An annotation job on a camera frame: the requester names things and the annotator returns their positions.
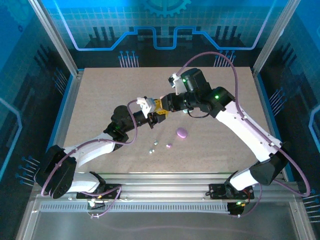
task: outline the black cable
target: black cable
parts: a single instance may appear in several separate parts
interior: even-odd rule
[[[101,206],[96,206],[96,207],[94,207],[94,208],[91,208],[90,210],[96,210],[96,209],[100,209],[100,208],[103,208],[103,207],[106,206],[105,203],[102,203],[102,204],[103,204],[103,205],[101,205]]]
[[[204,116],[192,116],[191,114],[190,114],[190,112],[189,112],[189,109],[187,110],[188,111],[188,115],[190,116],[190,117],[192,117],[192,118],[194,118],[194,119],[204,119],[204,118],[206,118],[206,117],[208,117],[209,115],[210,115],[210,112],[208,112],[206,115],[204,115]]]

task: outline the ventilation grille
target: ventilation grille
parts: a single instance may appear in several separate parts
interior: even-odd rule
[[[106,207],[100,207],[91,212],[103,212]],[[41,211],[45,212],[86,212],[88,211],[87,202],[43,202],[40,206]],[[154,212],[154,213],[226,213],[228,214],[227,203],[224,202],[116,202],[110,212]]]
[[[40,211],[44,212],[85,212],[87,211],[87,202],[42,202]]]

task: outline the purple blob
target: purple blob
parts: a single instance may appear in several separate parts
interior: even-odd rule
[[[177,130],[176,130],[176,134],[182,138],[182,139],[185,139],[187,136],[188,136],[188,132],[187,130],[185,130],[184,128],[182,127],[179,127]]]

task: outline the beige table surface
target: beige table surface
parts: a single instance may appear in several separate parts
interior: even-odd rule
[[[211,87],[222,86],[234,95],[235,80],[230,67],[201,67]],[[137,97],[159,98],[172,93],[168,77],[177,67],[86,68],[76,98],[64,146],[72,146],[99,135],[111,122],[119,105]],[[244,110],[265,130],[267,122],[249,67],[236,68],[239,101]],[[139,111],[134,106],[133,112]],[[194,111],[193,115],[203,113]],[[181,139],[176,129],[188,137]],[[134,131],[128,133],[132,138]],[[134,144],[102,155],[77,169],[97,173],[234,172],[256,162],[250,149],[225,125],[212,117],[195,119],[182,112],[170,113],[154,129],[138,128]]]

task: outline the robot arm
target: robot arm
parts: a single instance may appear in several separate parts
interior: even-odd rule
[[[155,112],[146,115],[142,110],[133,113],[136,126],[140,127],[144,124],[149,124],[152,129],[155,124],[161,123],[166,119],[167,111],[159,109],[159,107],[154,110]],[[34,180],[43,187],[56,164],[66,157],[68,153],[71,153],[52,175],[45,187],[45,191],[53,199],[60,198],[67,192],[105,192],[105,182],[99,175],[94,172],[76,172],[76,168],[98,156],[109,154],[118,150],[124,144],[128,144],[126,143],[129,139],[127,132],[134,128],[133,119],[127,107],[124,105],[118,106],[113,112],[111,123],[98,136],[84,143],[66,148],[61,148],[57,145],[50,147],[40,161]]]
[[[256,183],[269,185],[280,171],[286,166],[284,158],[273,146],[283,149],[283,144],[255,123],[242,109],[245,118],[248,118],[260,131],[272,141],[269,144],[240,116],[236,108],[235,98],[223,87],[211,89],[201,70],[192,68],[181,75],[181,78],[169,79],[173,85],[179,85],[179,92],[169,93],[161,99],[138,98],[137,104],[141,110],[133,117],[137,126],[146,123],[151,128],[167,118],[169,111],[193,110],[199,108],[213,118],[229,127],[254,153],[257,163],[250,168],[235,172],[225,182],[225,193],[229,198],[236,196],[248,186]],[[45,191],[54,199],[66,192],[104,192],[104,180],[96,173],[78,173],[79,167],[88,161],[119,149],[129,138],[127,132],[134,129],[134,123],[127,107],[118,106],[111,117],[111,123],[99,136],[86,143],[66,147],[51,147],[41,161],[35,174],[35,181],[44,186],[49,174],[67,153],[77,149],[69,155],[52,176]]]
[[[288,163],[288,160],[273,147],[276,145],[286,152],[282,142],[262,129],[240,108],[244,117],[271,140],[269,144],[241,117],[234,96],[223,87],[211,89],[201,70],[197,68],[187,70],[181,74],[180,79],[173,75],[169,82],[172,86],[179,86],[179,91],[176,90],[176,93],[168,94],[161,99],[163,109],[176,112],[200,108],[202,112],[209,113],[231,129],[257,158],[256,164],[244,171],[235,172],[227,179],[226,195],[232,198],[239,191],[257,183],[270,185]]]

